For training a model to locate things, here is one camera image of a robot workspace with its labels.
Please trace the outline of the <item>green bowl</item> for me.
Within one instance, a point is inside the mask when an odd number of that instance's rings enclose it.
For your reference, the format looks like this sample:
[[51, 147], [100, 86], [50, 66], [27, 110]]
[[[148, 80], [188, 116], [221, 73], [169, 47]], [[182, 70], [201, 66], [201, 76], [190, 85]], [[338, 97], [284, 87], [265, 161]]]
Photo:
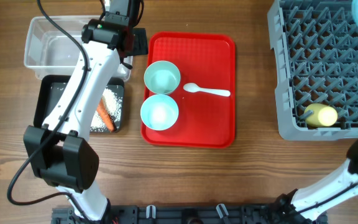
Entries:
[[180, 70], [174, 63], [166, 60], [151, 63], [144, 73], [145, 86], [155, 94], [169, 95], [173, 93], [180, 81]]

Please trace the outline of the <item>white plastic spoon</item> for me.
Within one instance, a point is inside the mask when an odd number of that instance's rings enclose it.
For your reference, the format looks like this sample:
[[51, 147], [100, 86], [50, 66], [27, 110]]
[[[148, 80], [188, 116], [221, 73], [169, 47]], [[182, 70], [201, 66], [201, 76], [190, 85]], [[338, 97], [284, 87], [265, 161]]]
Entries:
[[231, 95], [231, 92], [229, 90], [201, 88], [195, 83], [184, 84], [183, 89], [190, 93], [204, 92], [204, 93], [209, 93], [209, 94], [218, 95], [218, 96], [225, 96], [225, 97], [229, 97]]

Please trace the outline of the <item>light blue bowl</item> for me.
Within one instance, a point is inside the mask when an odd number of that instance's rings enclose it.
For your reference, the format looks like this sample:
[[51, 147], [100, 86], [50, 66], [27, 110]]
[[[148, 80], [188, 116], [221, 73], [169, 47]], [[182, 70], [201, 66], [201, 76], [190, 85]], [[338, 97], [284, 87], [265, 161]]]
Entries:
[[154, 131], [171, 128], [177, 121], [179, 108], [168, 95], [152, 95], [142, 104], [140, 117], [144, 125]]

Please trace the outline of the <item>orange carrot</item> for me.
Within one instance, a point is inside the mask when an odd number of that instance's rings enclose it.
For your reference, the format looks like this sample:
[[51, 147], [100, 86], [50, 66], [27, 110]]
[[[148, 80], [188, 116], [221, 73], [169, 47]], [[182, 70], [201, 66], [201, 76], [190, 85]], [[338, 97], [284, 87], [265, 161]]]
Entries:
[[110, 117], [110, 114], [108, 113], [104, 101], [100, 99], [99, 104], [96, 108], [96, 111], [98, 112], [99, 116], [101, 117], [102, 121], [106, 125], [107, 129], [112, 133], [116, 130], [116, 126], [114, 124], [114, 121]]

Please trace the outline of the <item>yellow cup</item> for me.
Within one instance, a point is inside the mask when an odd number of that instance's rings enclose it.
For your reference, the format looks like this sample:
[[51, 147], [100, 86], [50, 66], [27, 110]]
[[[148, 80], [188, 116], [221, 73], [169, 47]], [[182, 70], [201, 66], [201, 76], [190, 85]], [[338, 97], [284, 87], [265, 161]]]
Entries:
[[305, 108], [306, 123], [313, 127], [332, 126], [338, 119], [335, 108], [321, 103], [313, 103]]

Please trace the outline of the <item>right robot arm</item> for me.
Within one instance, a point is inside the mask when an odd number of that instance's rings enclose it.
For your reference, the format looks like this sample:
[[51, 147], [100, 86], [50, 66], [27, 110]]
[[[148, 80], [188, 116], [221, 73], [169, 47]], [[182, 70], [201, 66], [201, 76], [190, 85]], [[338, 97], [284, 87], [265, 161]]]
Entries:
[[271, 223], [314, 223], [326, 211], [358, 196], [358, 139], [332, 173], [302, 189], [279, 196], [271, 205]]

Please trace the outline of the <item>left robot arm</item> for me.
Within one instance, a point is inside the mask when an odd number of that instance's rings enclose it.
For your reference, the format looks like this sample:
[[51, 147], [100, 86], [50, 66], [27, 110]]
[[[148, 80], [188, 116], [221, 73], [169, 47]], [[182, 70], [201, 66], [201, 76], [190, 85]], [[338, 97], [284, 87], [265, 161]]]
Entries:
[[25, 166], [68, 198], [72, 219], [112, 223], [110, 201], [95, 180], [99, 157], [88, 143], [91, 121], [103, 91], [128, 56], [148, 52], [145, 30], [139, 28], [143, 1], [111, 1], [92, 19], [77, 42], [78, 62], [52, 112], [40, 126], [24, 134]]

